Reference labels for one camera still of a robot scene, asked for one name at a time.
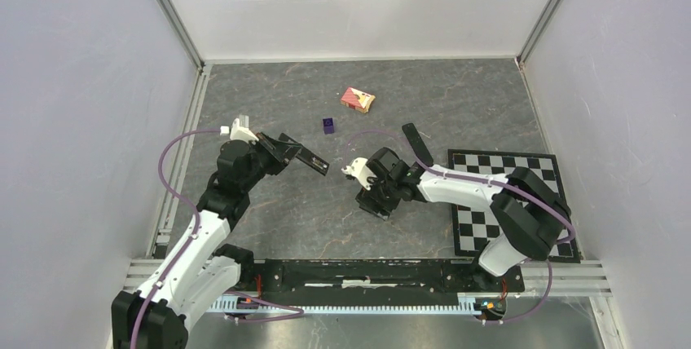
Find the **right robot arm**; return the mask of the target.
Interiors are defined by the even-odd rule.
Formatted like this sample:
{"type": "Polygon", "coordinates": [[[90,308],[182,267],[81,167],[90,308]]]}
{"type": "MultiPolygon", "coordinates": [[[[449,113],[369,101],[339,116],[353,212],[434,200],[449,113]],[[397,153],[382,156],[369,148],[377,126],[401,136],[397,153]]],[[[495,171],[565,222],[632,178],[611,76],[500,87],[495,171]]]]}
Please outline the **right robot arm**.
{"type": "Polygon", "coordinates": [[[574,237],[566,201],[525,167],[509,174],[473,174],[436,165],[429,154],[409,165],[392,149],[381,148],[341,171],[360,184],[359,207],[381,219],[402,201],[461,205],[494,217],[500,234],[479,250],[470,269],[481,290],[494,289],[510,268],[527,259],[548,259],[555,245],[574,237]]]}

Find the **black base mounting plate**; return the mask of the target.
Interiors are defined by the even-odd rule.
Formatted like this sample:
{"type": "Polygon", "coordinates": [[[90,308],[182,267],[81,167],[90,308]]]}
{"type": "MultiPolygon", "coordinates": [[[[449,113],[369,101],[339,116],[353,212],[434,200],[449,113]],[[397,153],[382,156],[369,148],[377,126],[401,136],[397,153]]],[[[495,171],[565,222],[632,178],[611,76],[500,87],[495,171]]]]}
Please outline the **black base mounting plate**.
{"type": "Polygon", "coordinates": [[[289,306],[450,306],[458,294],[525,291],[519,267],[501,278],[463,259],[266,259],[236,290],[289,306]]]}

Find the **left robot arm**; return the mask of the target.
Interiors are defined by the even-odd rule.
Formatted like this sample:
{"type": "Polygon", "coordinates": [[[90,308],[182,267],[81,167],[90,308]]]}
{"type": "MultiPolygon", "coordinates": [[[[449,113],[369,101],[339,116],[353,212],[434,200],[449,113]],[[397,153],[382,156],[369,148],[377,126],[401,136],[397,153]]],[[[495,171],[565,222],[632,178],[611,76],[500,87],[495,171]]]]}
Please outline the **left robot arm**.
{"type": "Polygon", "coordinates": [[[232,287],[249,288],[256,279],[253,252],[224,241],[260,180],[279,174],[295,158],[311,162],[310,151],[287,135],[273,139],[245,126],[220,126],[209,133],[226,142],[197,204],[160,177],[165,189],[191,208],[191,221],[159,267],[135,291],[122,290],[112,301],[115,348],[184,348],[218,298],[232,287]]]}

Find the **left aluminium corner post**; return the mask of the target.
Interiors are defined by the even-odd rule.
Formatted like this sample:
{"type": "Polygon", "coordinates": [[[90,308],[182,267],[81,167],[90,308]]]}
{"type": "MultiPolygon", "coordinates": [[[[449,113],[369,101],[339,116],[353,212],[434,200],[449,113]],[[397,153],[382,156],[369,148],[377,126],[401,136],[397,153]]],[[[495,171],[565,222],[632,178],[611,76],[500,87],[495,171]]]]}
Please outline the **left aluminium corner post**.
{"type": "Polygon", "coordinates": [[[161,8],[165,18],[169,22],[176,37],[183,46],[188,58],[196,66],[197,69],[202,69],[205,66],[205,61],[196,48],[190,33],[188,32],[183,20],[174,6],[173,0],[156,0],[161,8]]]}

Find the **purple toy block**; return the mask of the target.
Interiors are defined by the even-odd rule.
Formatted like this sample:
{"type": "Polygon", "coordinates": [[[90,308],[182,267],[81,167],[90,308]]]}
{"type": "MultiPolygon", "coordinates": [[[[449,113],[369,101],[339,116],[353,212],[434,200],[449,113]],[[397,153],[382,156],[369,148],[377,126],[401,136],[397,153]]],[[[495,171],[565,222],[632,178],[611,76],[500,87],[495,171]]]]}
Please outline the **purple toy block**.
{"type": "Polygon", "coordinates": [[[324,134],[331,135],[335,133],[335,124],[334,120],[331,117],[324,118],[322,120],[322,124],[324,134]]]}

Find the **black remote control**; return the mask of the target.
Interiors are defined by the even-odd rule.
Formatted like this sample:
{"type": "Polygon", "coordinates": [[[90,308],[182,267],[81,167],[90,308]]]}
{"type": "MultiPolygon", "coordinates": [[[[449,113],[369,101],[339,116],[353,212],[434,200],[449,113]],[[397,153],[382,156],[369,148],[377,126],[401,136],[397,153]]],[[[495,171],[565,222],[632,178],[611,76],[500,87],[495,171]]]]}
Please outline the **black remote control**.
{"type": "Polygon", "coordinates": [[[296,155],[296,159],[309,166],[312,170],[315,170],[322,176],[326,176],[328,173],[330,164],[323,158],[314,154],[308,148],[301,147],[296,155]]]}
{"type": "Polygon", "coordinates": [[[404,124],[402,126],[402,132],[414,152],[416,159],[425,166],[432,166],[434,164],[434,159],[416,126],[412,122],[404,124]]]}

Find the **red white small box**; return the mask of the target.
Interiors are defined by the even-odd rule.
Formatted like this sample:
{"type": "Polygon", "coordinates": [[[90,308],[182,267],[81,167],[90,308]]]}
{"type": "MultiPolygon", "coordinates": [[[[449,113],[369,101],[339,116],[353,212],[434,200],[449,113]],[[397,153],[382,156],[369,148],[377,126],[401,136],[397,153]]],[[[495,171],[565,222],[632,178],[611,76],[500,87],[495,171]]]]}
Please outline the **red white small box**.
{"type": "Polygon", "coordinates": [[[375,95],[348,87],[342,95],[340,103],[360,113],[368,113],[375,99],[375,95]]]}

